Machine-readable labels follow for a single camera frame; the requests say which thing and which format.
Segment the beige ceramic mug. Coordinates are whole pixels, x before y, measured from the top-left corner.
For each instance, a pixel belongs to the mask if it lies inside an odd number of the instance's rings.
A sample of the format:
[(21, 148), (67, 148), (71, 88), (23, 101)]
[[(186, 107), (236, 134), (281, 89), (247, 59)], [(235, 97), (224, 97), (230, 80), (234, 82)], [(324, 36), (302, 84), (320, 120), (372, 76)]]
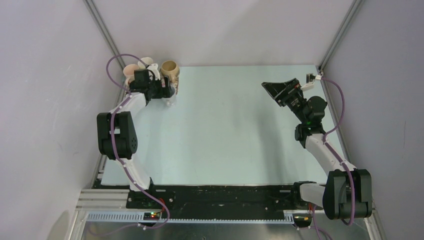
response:
[(180, 67), (179, 65), (172, 60), (167, 60), (162, 63), (160, 72), (163, 76), (167, 76), (171, 85), (175, 88), (175, 93), (179, 91), (179, 76), (180, 76)]

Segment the yellow ceramic mug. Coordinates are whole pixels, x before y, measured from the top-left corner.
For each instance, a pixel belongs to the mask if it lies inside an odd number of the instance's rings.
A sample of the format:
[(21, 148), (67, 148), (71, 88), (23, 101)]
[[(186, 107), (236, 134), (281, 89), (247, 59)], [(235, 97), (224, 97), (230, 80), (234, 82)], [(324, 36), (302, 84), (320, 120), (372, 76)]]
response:
[(140, 69), (146, 69), (148, 66), (154, 63), (155, 62), (151, 57), (143, 57), (137, 62), (137, 65)]

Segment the pink ceramic mug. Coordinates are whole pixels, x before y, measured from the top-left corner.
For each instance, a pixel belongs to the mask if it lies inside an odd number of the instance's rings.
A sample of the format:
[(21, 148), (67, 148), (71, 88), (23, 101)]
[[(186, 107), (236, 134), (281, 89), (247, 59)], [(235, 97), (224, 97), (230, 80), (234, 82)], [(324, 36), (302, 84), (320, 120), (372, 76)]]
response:
[(123, 74), (127, 82), (131, 82), (135, 79), (135, 71), (140, 70), (140, 67), (137, 64), (129, 64), (124, 67)]

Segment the grey mug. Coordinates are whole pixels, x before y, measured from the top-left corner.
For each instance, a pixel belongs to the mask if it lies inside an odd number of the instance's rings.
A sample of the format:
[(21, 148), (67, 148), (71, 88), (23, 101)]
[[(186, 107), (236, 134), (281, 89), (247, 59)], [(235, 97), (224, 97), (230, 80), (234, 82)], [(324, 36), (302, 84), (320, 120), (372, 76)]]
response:
[(176, 101), (176, 95), (165, 99), (165, 103), (168, 107), (174, 106), (176, 104)]

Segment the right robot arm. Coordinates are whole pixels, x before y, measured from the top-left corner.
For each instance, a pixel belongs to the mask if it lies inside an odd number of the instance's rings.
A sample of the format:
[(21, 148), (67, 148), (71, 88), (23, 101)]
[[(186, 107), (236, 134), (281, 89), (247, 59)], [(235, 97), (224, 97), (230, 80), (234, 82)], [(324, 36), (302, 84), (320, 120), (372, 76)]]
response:
[(304, 87), (296, 78), (261, 85), (280, 107), (288, 107), (300, 120), (294, 138), (312, 154), (327, 176), (325, 185), (312, 181), (294, 183), (291, 204), (303, 209), (311, 203), (322, 208), (330, 220), (342, 220), (346, 225), (356, 218), (370, 217), (372, 176), (343, 158), (328, 140), (322, 124), (327, 102), (317, 95), (306, 99)]

